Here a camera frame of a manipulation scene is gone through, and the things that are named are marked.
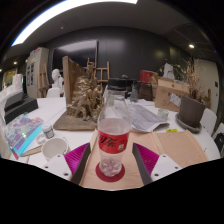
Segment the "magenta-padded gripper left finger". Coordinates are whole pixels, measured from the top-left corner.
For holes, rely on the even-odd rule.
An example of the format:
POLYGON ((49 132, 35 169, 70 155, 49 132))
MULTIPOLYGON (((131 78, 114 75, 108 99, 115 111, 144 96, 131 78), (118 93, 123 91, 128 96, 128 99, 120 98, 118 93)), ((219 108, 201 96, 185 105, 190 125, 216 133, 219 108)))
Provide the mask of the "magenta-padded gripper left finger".
POLYGON ((90 144, 86 143, 66 155, 55 155, 42 169, 79 185, 90 154, 90 144))

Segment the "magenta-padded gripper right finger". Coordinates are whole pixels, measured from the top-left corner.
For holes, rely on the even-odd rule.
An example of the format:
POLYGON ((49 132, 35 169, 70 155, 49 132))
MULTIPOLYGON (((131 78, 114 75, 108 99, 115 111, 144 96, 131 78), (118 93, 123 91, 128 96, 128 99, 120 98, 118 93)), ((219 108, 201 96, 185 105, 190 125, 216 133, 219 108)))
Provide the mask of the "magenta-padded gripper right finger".
POLYGON ((181 167, 168 155, 158 155, 140 144, 133 144, 132 153, 144 185, 181 170, 181 167))

